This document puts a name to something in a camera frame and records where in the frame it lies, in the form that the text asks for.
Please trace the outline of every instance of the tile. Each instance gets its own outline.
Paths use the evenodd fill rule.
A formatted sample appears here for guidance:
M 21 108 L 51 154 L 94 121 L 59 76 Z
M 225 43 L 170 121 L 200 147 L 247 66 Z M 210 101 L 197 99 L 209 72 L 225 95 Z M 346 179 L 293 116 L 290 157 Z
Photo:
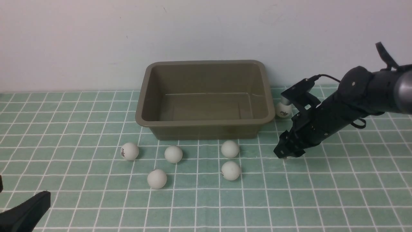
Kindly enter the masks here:
M 171 207 L 173 191 L 152 191 L 149 207 Z
M 380 134 L 384 142 L 403 142 L 398 131 L 381 131 Z
M 243 188 L 247 189 L 264 189 L 265 182 L 263 174 L 241 174 L 243 181 Z
M 219 176 L 220 174 L 199 174 L 197 180 L 198 188 L 218 188 Z
M 23 135 L 26 133 L 26 130 L 30 124 L 12 124 L 7 132 L 8 135 Z
M 97 212 L 97 209 L 77 209 L 71 226 L 93 227 L 97 218 Z
M 80 92 L 65 92 L 63 98 L 64 102 L 76 102 L 80 98 Z
M 261 173 L 262 172 L 262 160 L 261 159 L 241 159 L 242 172 L 243 173 Z M 219 165 L 210 164 L 212 167 L 218 168 Z
M 395 210 L 402 225 L 412 225 L 412 208 L 396 208 Z
M 333 182 L 331 174 L 311 173 L 310 177 L 312 180 L 313 187 L 315 189 L 335 188 L 335 184 Z
M 79 101 L 94 101 L 96 96 L 97 92 L 82 92 Z
M 108 112 L 91 112 L 87 122 L 105 122 Z
M 47 124 L 31 124 L 26 134 L 28 135 L 42 135 L 45 133 Z
M 70 119 L 70 113 L 56 112 L 51 119 L 52 123 L 66 123 Z
M 69 161 L 51 161 L 46 174 L 64 175 L 66 173 L 67 167 L 69 166 L 69 163 Z
M 298 226 L 320 226 L 321 219 L 315 208 L 296 208 L 296 220 Z
M 405 182 L 399 173 L 379 173 L 379 177 L 385 188 L 403 188 L 406 187 Z
M 245 214 L 248 226 L 270 226 L 267 208 L 247 208 L 245 209 Z
M 63 181 L 63 176 L 55 176 L 55 175 L 50 175 L 50 176 L 45 176 L 40 183 L 39 189 L 47 189 L 49 191 L 52 190 L 58 190 L 60 188 L 60 185 Z
M 266 187 L 268 189 L 287 189 L 288 188 L 288 181 L 286 178 L 286 174 L 265 173 L 265 180 L 266 180 Z
M 174 196 L 173 196 L 173 206 L 174 207 L 194 206 L 195 203 L 196 203 L 196 190 L 176 190 L 175 191 Z
M 59 146 L 77 146 L 80 135 L 62 135 Z
M 126 200 L 126 191 L 106 191 L 103 196 L 101 207 L 121 208 Z
M 370 213 L 376 226 L 399 225 L 396 215 L 391 208 L 371 208 Z
M 54 207 L 56 208 L 76 208 L 77 201 L 80 197 L 80 192 L 64 192 L 61 191 L 57 195 Z
M 72 219 L 74 210 L 53 209 L 47 221 L 47 227 L 68 227 Z
M 335 190 L 315 190 L 319 206 L 340 206 L 339 196 Z
M 364 143 L 382 143 L 382 138 L 377 131 L 360 131 Z
M 101 209 L 97 217 L 98 227 L 117 227 L 122 216 L 121 209 Z
M 149 209 L 147 212 L 146 227 L 169 226 L 170 209 Z
M 347 226 L 342 208 L 321 208 L 320 211 L 324 226 Z
M 242 208 L 222 208 L 221 225 L 222 226 L 244 226 L 245 220 Z
M 86 123 L 68 123 L 65 134 L 82 134 Z
M 361 188 L 382 188 L 379 177 L 375 173 L 356 174 Z
M 351 172 L 352 167 L 348 159 L 328 158 L 331 172 Z
M 43 175 L 47 166 L 49 165 L 48 161 L 44 162 L 30 162 L 26 168 L 24 174 L 26 175 Z
M 218 146 L 199 146 L 199 158 L 218 158 Z
M 174 208 L 172 212 L 172 226 L 194 226 L 194 208 Z
M 284 172 L 285 166 L 279 159 L 262 159 L 264 172 Z
M 372 219 L 366 208 L 345 208 L 350 226 L 372 226 Z
M 145 209 L 125 209 L 121 226 L 123 227 L 143 227 L 145 225 Z
M 326 158 L 307 159 L 306 162 L 309 168 L 309 172 L 311 173 L 330 172 L 328 161 Z
M 57 147 L 53 159 L 70 160 L 74 152 L 74 147 Z
M 288 181 L 291 189 L 312 188 L 309 174 L 288 174 Z
M 60 102 L 57 107 L 57 112 L 61 111 L 73 111 L 76 106 L 76 102 Z
M 390 156 L 388 149 L 383 144 L 366 144 L 372 157 Z
M 306 165 L 306 161 L 304 159 L 288 159 L 285 160 L 285 168 L 287 172 L 307 172 L 309 162 L 310 161 L 308 161 L 308 165 Z
M 127 207 L 147 207 L 149 191 L 129 191 L 126 198 Z
M 370 158 L 352 158 L 350 161 L 355 172 L 375 172 Z
M 129 185 L 129 175 L 111 175 L 107 182 L 107 188 L 110 190 L 127 189 Z
M 87 174 L 91 161 L 71 161 L 67 174 Z
M 409 150 L 408 146 L 405 144 L 386 144 L 390 153 L 393 156 L 406 156 L 411 157 L 412 153 Z
M 84 133 L 85 134 L 100 134 L 104 126 L 105 126 L 104 123 L 87 123 L 86 127 L 84 128 Z
M 293 205 L 295 207 L 316 206 L 315 196 L 312 190 L 291 190 Z
M 175 165 L 173 165 L 171 163 L 167 163 L 167 165 L 172 167 L 171 169 L 173 169 L 173 173 L 174 173 L 174 166 Z M 133 167 L 132 173 L 149 173 L 154 169 L 154 166 L 155 166 L 155 161 L 154 160 L 140 160 L 138 162 L 134 162 L 134 167 Z M 166 174 L 170 173 L 170 172 L 167 172 L 168 170 L 165 170 L 160 165 L 156 168 L 162 169 L 163 171 L 166 172 Z
M 102 196 L 103 196 L 103 192 L 82 192 L 80 196 L 80 200 L 79 200 L 79 205 L 77 207 L 78 208 L 98 208 L 100 206 Z
M 91 111 L 93 104 L 93 102 L 78 102 L 74 111 Z
M 242 145 L 240 146 L 240 154 L 242 158 L 260 158 L 258 145 Z
M 45 134 L 63 134 L 66 123 L 51 123 L 48 124 Z
M 267 206 L 265 190 L 244 190 L 245 206 Z
M 22 135 L 6 135 L 0 143 L 0 147 L 17 147 L 22 138 Z
M 390 206 L 388 197 L 383 189 L 363 190 L 368 206 Z
M 19 147 L 36 147 L 41 139 L 41 135 L 25 135 L 21 139 Z
M 90 112 L 73 112 L 70 117 L 70 122 L 87 122 L 90 116 Z
M 196 226 L 219 226 L 218 208 L 198 208 Z
M 394 206 L 412 206 L 412 196 L 405 189 L 387 189 L 389 198 Z
M 94 147 L 77 147 L 73 159 L 92 159 L 96 148 Z
M 27 102 L 21 109 L 21 112 L 37 112 L 41 106 L 41 102 Z
M 115 160 L 112 164 L 111 174 L 130 174 L 133 168 L 133 162 L 126 160 Z
M 64 177 L 61 190 L 82 190 L 85 178 L 86 178 L 85 175 L 76 175 L 76 176 L 67 175 Z
M 333 177 L 335 179 L 336 186 L 338 188 L 344 188 L 344 189 L 359 188 L 355 175 L 352 173 L 348 173 L 348 174 L 335 173 L 333 174 Z
M 215 169 L 213 173 L 218 172 L 219 166 L 218 161 L 216 161 Z M 196 173 L 197 172 L 197 160 L 181 160 L 177 164 L 177 173 Z M 211 163 L 209 160 L 199 160 L 199 173 L 206 173 L 208 169 L 213 169 L 213 167 L 207 166 L 206 163 Z
M 124 122 L 126 112 L 109 112 L 107 117 L 108 122 Z
M 199 189 L 197 190 L 197 206 L 219 206 L 219 190 Z
M 323 147 L 327 157 L 346 157 L 342 144 L 324 144 Z
M 358 143 L 362 142 L 357 131 L 339 131 L 343 143 Z
M 243 206 L 243 195 L 241 190 L 221 190 L 220 205 L 224 206 Z
M 125 132 L 126 129 L 126 125 L 123 126 L 123 123 L 106 123 L 103 129 L 103 134 L 121 134 L 123 133 L 127 133 Z

